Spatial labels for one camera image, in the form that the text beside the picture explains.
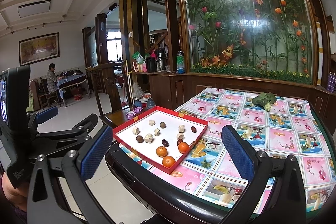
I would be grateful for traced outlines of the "person's left hand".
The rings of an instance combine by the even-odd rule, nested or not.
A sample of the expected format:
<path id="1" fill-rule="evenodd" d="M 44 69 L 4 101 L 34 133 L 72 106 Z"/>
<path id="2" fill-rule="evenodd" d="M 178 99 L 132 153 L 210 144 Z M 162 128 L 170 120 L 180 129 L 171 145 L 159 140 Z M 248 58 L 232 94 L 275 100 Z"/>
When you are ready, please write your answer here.
<path id="1" fill-rule="evenodd" d="M 23 182 L 17 188 L 12 186 L 6 173 L 2 176 L 2 189 L 5 197 L 15 207 L 22 211 L 27 211 L 27 198 L 29 195 L 29 183 Z"/>

